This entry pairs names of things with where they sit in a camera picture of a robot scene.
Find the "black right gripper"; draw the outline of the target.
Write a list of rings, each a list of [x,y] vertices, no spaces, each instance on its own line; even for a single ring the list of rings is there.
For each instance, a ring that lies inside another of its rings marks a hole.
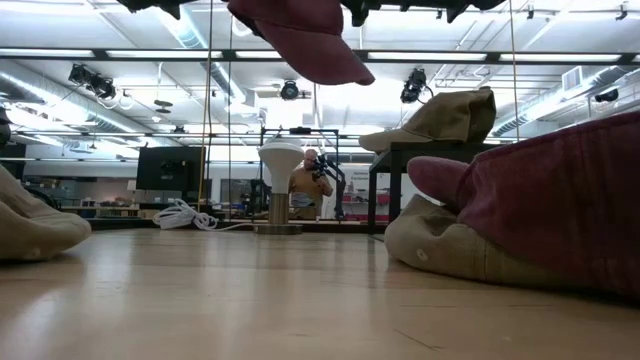
[[[486,11],[495,8],[505,0],[341,0],[341,4],[351,12],[353,27],[361,27],[370,10],[379,10],[382,5],[399,6],[401,11],[411,7],[435,8],[445,10],[447,22],[452,23],[468,7],[473,6]]]

